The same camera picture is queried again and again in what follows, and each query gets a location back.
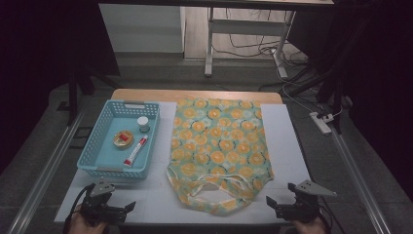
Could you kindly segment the person's right hand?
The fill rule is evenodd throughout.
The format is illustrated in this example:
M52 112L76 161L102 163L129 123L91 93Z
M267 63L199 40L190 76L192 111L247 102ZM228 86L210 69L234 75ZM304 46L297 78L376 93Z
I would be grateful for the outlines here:
M291 224L296 228L298 234L326 234L325 225L319 217L307 223L292 220Z

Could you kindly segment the small white capped bottle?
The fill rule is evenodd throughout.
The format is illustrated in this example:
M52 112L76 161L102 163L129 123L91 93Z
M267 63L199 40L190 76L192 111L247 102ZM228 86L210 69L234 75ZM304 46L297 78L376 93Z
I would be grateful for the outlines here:
M146 116L140 116L137 119L137 125L142 133L147 133L150 130L149 119Z

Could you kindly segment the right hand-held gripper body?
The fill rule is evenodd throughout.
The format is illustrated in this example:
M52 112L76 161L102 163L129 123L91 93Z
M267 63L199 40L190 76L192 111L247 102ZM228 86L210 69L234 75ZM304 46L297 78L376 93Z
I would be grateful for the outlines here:
M284 209L285 220L299 220L303 223L310 222L319 215L319 196L337 195L336 192L310 180L304 180L299 184L290 182L287 188L295 194L295 203L278 204L277 209Z

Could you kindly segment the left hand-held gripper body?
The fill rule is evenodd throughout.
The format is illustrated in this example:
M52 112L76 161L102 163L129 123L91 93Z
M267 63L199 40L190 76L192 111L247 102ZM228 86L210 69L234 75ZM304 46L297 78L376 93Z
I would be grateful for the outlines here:
M115 191L111 183L101 181L86 187L86 195L81 204L80 214L88 224L118 224L119 214L126 214L125 208L110 207L107 202Z

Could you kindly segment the aluminium rail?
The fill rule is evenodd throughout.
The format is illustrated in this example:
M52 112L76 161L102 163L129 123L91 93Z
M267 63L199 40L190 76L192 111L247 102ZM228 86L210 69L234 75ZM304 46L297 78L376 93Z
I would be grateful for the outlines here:
M392 234L383 212L381 211L375 197L367 186L367 183L362 176L353 154L345 142L343 136L335 129L331 130L331 135L334 143L340 153L342 161L350 175L350 178L355 186L357 194L365 206L365 210L372 222L372 225L377 234Z
M22 203L19 212L15 216L7 234L24 234L29 223L31 222L41 200L43 199L56 170L63 159L63 156L69 147L70 141L75 135L79 124L85 116L86 105L82 104L78 110L78 114L73 118L71 124L66 127L62 137L59 139L54 152L46 162L40 175L35 180L28 195Z

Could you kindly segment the orange flower print cloth bag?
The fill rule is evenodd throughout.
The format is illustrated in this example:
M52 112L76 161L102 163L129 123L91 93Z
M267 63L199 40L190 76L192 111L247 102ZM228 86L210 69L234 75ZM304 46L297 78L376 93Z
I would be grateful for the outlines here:
M179 100L167 177L178 199L194 210L225 215L248 206L274 178L261 103Z

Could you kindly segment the white-legged desk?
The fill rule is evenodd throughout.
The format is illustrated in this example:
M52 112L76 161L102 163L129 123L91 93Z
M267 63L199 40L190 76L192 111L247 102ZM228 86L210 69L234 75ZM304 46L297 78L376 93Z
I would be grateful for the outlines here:
M243 34L280 36L281 41L273 55L277 69L285 76L281 65L280 54L297 11L318 11L333 9L333 0L97 0L103 4L143 5L143 6L173 6L173 7L205 7L209 9L207 16L207 45L205 77L212 75L212 36L219 34ZM217 8L259 9L286 11L284 22L251 21L242 19L216 19L214 10Z

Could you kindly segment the person's left hand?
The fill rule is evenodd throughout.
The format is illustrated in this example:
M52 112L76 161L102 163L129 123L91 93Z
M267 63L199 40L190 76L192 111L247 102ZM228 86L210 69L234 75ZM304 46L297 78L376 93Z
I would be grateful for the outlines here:
M103 234L106 226L105 222L90 226L81 214L75 213L70 218L67 234Z

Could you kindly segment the light blue plastic basket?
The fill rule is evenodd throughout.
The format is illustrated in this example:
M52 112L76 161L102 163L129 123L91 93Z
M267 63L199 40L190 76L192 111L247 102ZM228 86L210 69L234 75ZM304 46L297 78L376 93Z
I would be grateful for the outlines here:
M139 130L137 119L140 116L149 119L150 130L147 133ZM77 167L90 176L125 181L146 179L159 122L160 105L157 102L108 100L99 114ZM114 136L120 131L133 133L134 141L127 149L119 149L113 143ZM138 152L132 167L126 167L124 161L145 135L148 135L146 144Z

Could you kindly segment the black metal stand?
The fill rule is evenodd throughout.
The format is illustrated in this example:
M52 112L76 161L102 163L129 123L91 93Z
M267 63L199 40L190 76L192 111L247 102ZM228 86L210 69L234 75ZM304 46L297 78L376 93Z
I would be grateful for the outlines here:
M94 94L95 87L92 78L97 78L106 85L114 89L122 89L122 86L116 83L114 80L109 78L107 75L103 75L91 66L81 65L77 68L72 69L68 74L68 90L69 90L69 119L67 122L68 126L74 123L75 118L78 115L78 94L77 91L81 92L86 96L91 96Z
M333 0L332 6L304 7L294 12L293 37L306 42L308 48L315 48L310 63L293 79L299 79L309 69L317 75L303 85L286 82L282 86L285 97L293 98L321 84L317 102L325 103L334 96L333 113L340 114L345 63L378 1Z

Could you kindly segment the white power strip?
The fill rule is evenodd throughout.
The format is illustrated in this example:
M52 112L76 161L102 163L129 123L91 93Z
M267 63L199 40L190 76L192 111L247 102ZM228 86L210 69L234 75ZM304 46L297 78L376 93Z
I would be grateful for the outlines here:
M317 112L311 112L310 113L310 117L313 120L313 122L317 125L317 127L319 128L319 130L324 134L324 135L328 135L331 133L331 129L327 126L327 124L318 117L318 113Z

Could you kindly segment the white cabinet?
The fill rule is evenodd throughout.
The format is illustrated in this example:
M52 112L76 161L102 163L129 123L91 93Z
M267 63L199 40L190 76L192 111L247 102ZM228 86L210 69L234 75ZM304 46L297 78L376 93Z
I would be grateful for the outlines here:
M115 52L184 52L184 7L100 4L99 9Z

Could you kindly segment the red and white tube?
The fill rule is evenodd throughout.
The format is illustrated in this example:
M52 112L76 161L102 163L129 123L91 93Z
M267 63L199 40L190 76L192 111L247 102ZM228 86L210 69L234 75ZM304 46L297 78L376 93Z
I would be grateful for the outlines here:
M146 144L148 140L148 135L145 135L144 137L142 137L139 141L139 143L136 145L136 147L133 149L133 151L131 152L130 156L124 161L124 165L126 167L131 168L138 152L144 147L144 145Z

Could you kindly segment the round red-orange snack packet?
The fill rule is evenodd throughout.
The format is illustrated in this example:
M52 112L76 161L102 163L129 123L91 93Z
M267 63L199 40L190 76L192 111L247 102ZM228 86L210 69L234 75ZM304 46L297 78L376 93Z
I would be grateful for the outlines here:
M130 131L120 131L113 138L114 145L119 149L129 148L132 145L133 141L134 136Z

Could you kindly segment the white table mat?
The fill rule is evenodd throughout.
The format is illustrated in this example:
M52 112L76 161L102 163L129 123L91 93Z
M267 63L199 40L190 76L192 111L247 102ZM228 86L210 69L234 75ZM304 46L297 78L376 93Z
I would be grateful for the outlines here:
M123 207L131 202L135 208L126 218L129 225L174 224L276 224L282 220L266 203L271 197L280 204L295 202L287 185L299 184L308 179L309 173L303 159L287 108L283 104L262 106L265 137L269 149L274 178L267 182L252 203L226 215L195 211L177 198L167 178L172 123L176 104L160 102L160 117L148 176L144 180L119 183L108 204Z

